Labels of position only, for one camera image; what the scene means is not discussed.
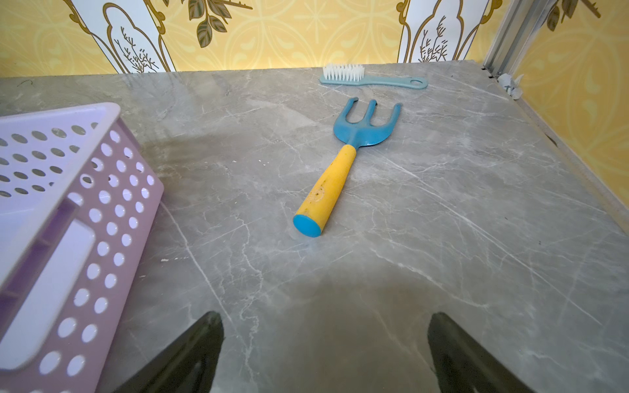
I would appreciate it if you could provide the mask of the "teal brush white bristles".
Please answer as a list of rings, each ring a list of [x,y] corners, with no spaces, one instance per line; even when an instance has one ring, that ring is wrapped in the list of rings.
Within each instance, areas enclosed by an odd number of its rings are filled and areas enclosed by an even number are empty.
[[[383,85],[417,90],[426,89],[429,86],[429,82],[422,77],[398,78],[367,75],[362,65],[326,65],[319,82],[347,86]]]

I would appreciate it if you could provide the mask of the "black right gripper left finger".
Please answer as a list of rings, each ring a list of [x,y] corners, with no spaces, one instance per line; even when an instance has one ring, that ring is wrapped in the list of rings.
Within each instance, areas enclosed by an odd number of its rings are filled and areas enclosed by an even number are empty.
[[[209,392],[224,342],[219,313],[209,311],[117,392]]]

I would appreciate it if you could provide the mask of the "blue yellow garden fork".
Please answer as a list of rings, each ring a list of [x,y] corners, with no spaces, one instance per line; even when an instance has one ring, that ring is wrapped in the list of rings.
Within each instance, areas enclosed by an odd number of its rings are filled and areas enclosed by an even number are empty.
[[[342,193],[358,150],[362,147],[378,145],[388,139],[401,114],[402,105],[397,103],[393,107],[388,122],[374,126],[371,121],[377,102],[372,100],[363,118],[358,122],[350,122],[347,116],[357,102],[357,98],[350,98],[335,120],[334,135],[343,142],[343,146],[293,216],[293,225],[307,237],[319,237],[324,231]]]

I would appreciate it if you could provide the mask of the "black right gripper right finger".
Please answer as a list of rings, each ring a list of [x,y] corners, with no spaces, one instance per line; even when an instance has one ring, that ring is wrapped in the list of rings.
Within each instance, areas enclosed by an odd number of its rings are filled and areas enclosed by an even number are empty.
[[[532,390],[445,313],[432,315],[428,341],[441,392]]]

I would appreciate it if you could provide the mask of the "purple perforated plastic basket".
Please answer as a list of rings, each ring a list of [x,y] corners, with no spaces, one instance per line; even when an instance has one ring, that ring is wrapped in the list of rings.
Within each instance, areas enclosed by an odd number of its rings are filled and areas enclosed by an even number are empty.
[[[1,119],[1,389],[92,392],[163,183],[115,103]]]

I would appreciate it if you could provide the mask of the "aluminium frame post right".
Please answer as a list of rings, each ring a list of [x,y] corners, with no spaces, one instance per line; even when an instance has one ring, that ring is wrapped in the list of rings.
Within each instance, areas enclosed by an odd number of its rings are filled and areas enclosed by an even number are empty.
[[[515,76],[519,63],[555,4],[550,0],[512,1],[483,62],[491,78]]]

